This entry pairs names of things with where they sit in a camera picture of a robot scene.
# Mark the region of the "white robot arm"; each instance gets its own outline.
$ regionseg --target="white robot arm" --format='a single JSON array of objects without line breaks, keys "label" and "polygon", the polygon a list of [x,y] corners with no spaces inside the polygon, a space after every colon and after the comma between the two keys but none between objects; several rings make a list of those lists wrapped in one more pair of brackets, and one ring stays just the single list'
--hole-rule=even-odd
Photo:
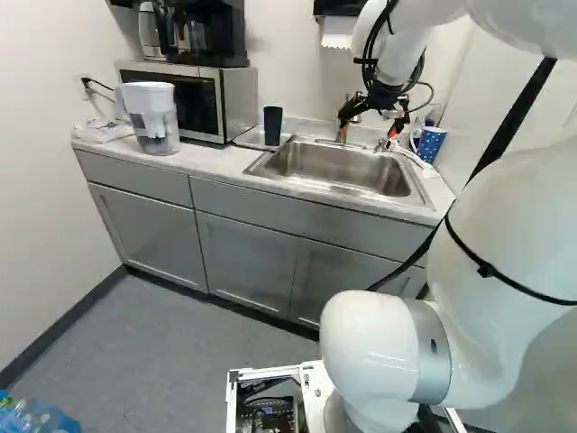
[{"label": "white robot arm", "polygon": [[[363,9],[357,55],[387,3],[370,0]],[[577,58],[573,0],[466,0],[464,8],[400,0],[390,15],[395,35],[387,37],[386,24],[375,42],[382,82],[403,83],[430,28],[464,10],[519,48]],[[568,199],[577,185],[576,142],[511,154],[467,186],[428,252],[434,301],[350,291],[327,303],[323,360],[357,428],[399,433],[418,403],[481,409],[513,390],[531,342],[577,305],[577,205]]]}]

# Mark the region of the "countertop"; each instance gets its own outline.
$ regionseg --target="countertop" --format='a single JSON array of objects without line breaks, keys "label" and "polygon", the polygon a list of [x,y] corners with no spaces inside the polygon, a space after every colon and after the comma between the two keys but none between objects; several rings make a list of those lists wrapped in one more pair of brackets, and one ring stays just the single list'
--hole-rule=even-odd
[{"label": "countertop", "polygon": [[262,152],[234,146],[218,149],[200,143],[181,143],[179,152],[175,154],[151,156],[143,153],[136,138],[131,136],[104,144],[73,140],[72,147],[202,179],[216,180],[382,217],[396,218],[423,226],[436,226],[454,200],[453,192],[442,178],[425,179],[421,170],[412,162],[409,165],[429,196],[434,208],[381,202],[334,192],[326,193],[243,174],[243,171],[261,156]]}]

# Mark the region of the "microwave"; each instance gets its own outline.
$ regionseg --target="microwave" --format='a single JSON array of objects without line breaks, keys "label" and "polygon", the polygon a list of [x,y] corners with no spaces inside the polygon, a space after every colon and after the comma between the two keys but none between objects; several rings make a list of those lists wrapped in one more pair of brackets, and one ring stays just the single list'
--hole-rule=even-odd
[{"label": "microwave", "polygon": [[227,144],[258,123],[255,68],[209,68],[153,61],[115,63],[123,83],[174,85],[181,137]]}]

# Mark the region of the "gray cabinet door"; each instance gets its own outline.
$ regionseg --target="gray cabinet door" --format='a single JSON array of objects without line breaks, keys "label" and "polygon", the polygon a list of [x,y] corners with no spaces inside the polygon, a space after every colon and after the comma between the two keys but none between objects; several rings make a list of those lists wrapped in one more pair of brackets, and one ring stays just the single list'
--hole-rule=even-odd
[{"label": "gray cabinet door", "polygon": [[90,190],[125,263],[207,291],[192,210],[95,184]]},{"label": "gray cabinet door", "polygon": [[[299,241],[290,318],[318,327],[326,302],[344,290],[365,290],[400,263],[307,239]],[[414,298],[425,283],[424,270],[413,268],[379,292]]]},{"label": "gray cabinet door", "polygon": [[297,238],[204,212],[197,219],[209,291],[286,318]]}]

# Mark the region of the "floor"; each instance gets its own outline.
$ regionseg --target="floor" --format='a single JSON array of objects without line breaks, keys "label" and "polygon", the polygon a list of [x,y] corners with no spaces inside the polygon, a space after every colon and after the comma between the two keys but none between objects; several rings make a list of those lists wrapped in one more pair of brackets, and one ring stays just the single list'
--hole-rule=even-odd
[{"label": "floor", "polygon": [[297,364],[318,344],[129,276],[13,387],[90,432],[224,433],[232,368]]}]

